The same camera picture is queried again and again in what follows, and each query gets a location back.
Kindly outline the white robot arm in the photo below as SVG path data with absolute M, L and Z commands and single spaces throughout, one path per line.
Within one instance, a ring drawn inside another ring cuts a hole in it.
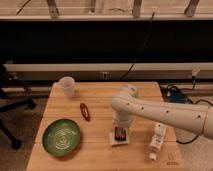
M 213 107 L 147 101 L 137 95 L 137 88 L 127 85 L 112 97 L 111 106 L 120 122 L 135 115 L 213 139 Z

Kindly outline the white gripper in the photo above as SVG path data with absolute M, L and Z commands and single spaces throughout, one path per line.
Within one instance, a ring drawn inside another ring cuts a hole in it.
M 133 116 L 130 114 L 125 114 L 123 112 L 116 112 L 114 114 L 114 126 L 115 132 L 125 131 L 129 133 L 129 128 L 133 122 Z

